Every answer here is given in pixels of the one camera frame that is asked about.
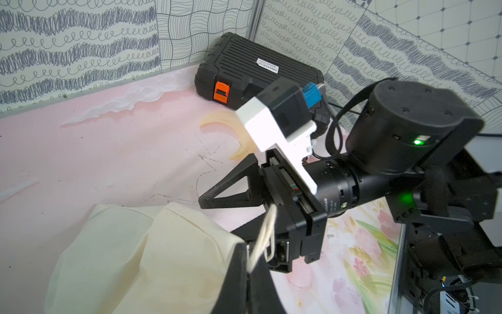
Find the white cloth drawstring bag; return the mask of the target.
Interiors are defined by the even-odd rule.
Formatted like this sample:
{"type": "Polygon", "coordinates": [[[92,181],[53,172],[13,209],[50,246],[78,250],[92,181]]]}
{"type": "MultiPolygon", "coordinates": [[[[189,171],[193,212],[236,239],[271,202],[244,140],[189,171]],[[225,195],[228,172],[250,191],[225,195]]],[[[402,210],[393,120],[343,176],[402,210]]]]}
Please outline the white cloth drawstring bag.
{"type": "Polygon", "coordinates": [[[195,209],[97,205],[50,279],[46,313],[210,313],[241,239],[195,209]]]}

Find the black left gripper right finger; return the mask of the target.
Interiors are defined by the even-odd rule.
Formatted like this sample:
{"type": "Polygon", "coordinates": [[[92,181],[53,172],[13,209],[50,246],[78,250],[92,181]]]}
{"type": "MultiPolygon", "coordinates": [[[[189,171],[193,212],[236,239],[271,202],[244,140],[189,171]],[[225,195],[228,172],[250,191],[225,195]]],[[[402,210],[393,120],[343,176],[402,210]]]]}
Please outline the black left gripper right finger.
{"type": "Polygon", "coordinates": [[[248,313],[286,313],[265,260],[259,260],[248,274],[248,313]]]}

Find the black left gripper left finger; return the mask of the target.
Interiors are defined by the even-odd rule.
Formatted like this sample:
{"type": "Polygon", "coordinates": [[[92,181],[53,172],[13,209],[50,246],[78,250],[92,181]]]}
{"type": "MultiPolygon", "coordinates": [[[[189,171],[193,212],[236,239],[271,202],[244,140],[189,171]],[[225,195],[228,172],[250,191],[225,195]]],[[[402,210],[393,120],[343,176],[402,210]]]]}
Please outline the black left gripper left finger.
{"type": "Polygon", "coordinates": [[[247,258],[247,245],[236,244],[212,314],[247,312],[247,258]]]}

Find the white bag drawstring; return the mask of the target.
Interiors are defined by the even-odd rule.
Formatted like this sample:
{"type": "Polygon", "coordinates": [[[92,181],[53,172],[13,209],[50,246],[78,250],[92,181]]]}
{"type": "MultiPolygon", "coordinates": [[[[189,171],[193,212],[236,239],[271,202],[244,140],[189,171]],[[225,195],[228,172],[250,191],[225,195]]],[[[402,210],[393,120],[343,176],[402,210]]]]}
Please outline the white bag drawstring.
{"type": "Polygon", "coordinates": [[[266,262],[270,262],[275,255],[275,223],[277,220],[277,206],[271,204],[262,222],[258,238],[249,254],[247,261],[247,273],[251,274],[257,263],[264,257],[266,262]]]}

